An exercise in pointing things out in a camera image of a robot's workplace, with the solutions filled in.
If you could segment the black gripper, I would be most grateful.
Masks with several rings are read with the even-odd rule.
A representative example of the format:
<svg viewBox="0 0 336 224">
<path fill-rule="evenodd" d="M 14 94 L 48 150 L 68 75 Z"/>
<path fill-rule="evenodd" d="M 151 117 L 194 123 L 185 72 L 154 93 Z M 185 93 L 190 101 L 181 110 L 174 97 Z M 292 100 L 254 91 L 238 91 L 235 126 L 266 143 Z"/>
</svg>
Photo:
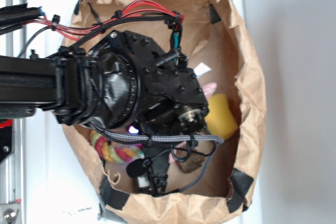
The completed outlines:
<svg viewBox="0 0 336 224">
<path fill-rule="evenodd" d="M 113 31 L 92 48 L 103 100 L 93 125 L 136 124 L 150 135 L 191 135 L 206 129 L 208 103 L 187 58 L 164 52 L 150 37 Z"/>
</svg>

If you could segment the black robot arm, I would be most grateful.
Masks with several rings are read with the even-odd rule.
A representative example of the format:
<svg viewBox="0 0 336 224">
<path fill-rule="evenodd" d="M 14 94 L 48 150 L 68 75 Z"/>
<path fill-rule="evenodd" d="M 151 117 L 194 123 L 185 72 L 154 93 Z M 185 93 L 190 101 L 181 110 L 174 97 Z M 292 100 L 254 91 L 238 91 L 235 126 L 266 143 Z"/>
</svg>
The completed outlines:
<svg viewBox="0 0 336 224">
<path fill-rule="evenodd" d="M 113 31 L 90 54 L 78 48 L 30 59 L 1 57 L 1 121 L 51 111 L 61 124 L 104 131 L 139 124 L 151 134 L 195 134 L 209 109 L 179 49 Z"/>
</svg>

